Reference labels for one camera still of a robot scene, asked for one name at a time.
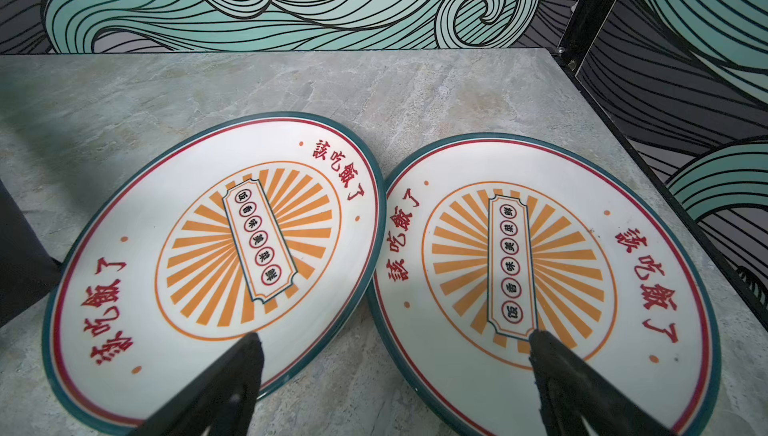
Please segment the sunburst pattern plate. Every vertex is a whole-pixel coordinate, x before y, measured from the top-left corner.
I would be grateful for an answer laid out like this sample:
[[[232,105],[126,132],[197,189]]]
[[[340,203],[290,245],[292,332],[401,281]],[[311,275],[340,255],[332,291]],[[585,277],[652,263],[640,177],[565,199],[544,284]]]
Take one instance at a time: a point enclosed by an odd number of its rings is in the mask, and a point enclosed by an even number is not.
[[[43,323],[53,393],[81,423],[124,435],[251,334],[259,392],[274,392],[359,305],[385,210],[373,153],[331,119],[265,113],[186,139],[71,248]]]
[[[475,133],[407,157],[386,200],[371,312],[454,431],[544,433],[530,363],[541,331],[673,432],[703,432],[721,374],[711,302],[672,231],[616,177],[543,141]]]

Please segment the left sunburst pattern plate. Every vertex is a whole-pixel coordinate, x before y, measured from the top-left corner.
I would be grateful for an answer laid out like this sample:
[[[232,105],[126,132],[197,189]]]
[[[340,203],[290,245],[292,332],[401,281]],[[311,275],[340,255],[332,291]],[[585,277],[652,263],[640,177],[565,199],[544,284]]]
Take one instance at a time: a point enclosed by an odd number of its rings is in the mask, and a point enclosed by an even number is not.
[[[265,113],[186,139],[71,248],[43,323],[53,393],[81,423],[124,435],[251,334],[259,392],[274,392],[359,305],[385,210],[373,153],[331,119]]]

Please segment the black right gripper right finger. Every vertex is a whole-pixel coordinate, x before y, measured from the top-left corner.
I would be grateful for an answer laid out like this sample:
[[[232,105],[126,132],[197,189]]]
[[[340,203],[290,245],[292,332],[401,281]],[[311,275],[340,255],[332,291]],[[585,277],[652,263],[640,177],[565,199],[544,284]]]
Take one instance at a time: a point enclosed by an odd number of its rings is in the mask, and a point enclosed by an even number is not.
[[[529,339],[530,363],[549,435],[671,435],[547,331]]]

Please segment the black corner frame post right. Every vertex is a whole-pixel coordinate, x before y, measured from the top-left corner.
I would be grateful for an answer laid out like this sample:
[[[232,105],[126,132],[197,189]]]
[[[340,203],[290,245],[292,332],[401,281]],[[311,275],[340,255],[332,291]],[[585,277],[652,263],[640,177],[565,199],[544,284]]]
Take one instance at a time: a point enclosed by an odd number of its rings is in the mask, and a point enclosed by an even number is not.
[[[557,48],[563,67],[576,75],[617,0],[579,0]]]

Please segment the right sunburst pattern plate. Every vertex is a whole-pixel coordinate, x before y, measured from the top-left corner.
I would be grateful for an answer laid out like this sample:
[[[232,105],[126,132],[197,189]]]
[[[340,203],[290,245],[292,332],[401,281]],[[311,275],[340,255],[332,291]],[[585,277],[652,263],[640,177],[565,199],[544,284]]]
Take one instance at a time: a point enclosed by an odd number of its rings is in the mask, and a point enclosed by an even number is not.
[[[541,331],[673,432],[703,432],[721,374],[711,302],[672,231],[616,177],[543,141],[475,133],[407,157],[386,200],[371,312],[454,431],[544,433],[530,363]]]

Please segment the black dish rack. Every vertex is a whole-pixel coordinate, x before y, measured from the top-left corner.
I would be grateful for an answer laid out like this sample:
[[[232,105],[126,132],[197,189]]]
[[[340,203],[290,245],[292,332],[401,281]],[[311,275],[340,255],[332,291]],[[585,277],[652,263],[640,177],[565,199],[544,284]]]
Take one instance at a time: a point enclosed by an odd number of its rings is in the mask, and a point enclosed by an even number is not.
[[[1,326],[48,295],[60,282],[60,269],[1,185]]]

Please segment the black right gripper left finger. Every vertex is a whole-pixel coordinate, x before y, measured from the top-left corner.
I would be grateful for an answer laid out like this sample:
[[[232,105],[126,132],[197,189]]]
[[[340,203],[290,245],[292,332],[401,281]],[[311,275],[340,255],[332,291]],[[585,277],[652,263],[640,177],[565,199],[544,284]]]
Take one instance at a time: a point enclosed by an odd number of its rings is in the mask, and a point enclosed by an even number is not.
[[[133,435],[245,435],[261,386],[259,336],[241,338],[131,433]]]

